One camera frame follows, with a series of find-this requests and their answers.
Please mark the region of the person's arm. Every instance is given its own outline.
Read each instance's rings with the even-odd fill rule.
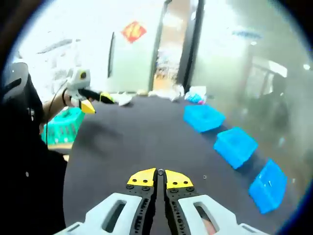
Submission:
[[[64,101],[67,106],[72,106],[70,102],[70,97],[66,92],[64,94]],[[52,100],[43,104],[44,117],[41,122],[43,125],[46,124],[47,121],[53,119],[65,107],[62,100],[62,92],[60,94],[57,94],[53,102],[52,103],[51,102]]]

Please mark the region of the black strap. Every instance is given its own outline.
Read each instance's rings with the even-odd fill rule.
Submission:
[[[67,106],[67,104],[65,103],[65,100],[64,100],[64,94],[65,94],[66,91],[67,91],[67,88],[65,88],[63,90],[63,92],[62,92],[62,101],[63,101],[63,104],[64,104],[65,107]]]
[[[2,89],[2,91],[0,91],[0,96],[1,98],[7,94],[10,90],[12,90],[13,88],[19,86],[22,83],[22,79],[16,79],[13,82],[10,82],[9,84],[7,84],[6,86],[4,86],[4,88]]]

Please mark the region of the person's hand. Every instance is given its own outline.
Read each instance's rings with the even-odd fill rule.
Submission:
[[[215,230],[213,224],[211,223],[211,221],[208,221],[206,219],[202,219],[202,221],[203,221],[205,228],[206,228],[209,235],[213,235],[216,233],[216,230]]]
[[[74,107],[74,105],[71,103],[70,101],[70,95],[67,93],[67,91],[65,91],[64,93],[64,101],[65,101],[65,104],[69,107]]]

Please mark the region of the ceiling light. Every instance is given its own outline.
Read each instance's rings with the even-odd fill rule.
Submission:
[[[310,67],[310,65],[303,65],[303,68],[305,69],[305,70],[309,70],[311,67]]]

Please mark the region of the screw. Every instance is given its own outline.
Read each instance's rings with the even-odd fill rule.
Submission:
[[[178,192],[178,189],[177,189],[177,188],[172,188],[172,189],[170,190],[170,192],[173,192],[173,193]]]
[[[192,191],[195,190],[195,188],[194,188],[194,187],[188,187],[188,188],[186,188],[186,190],[187,190],[188,192],[192,192]]]
[[[163,170],[163,169],[157,170],[157,174],[158,174],[158,175],[163,175],[163,174],[164,174],[164,170]]]

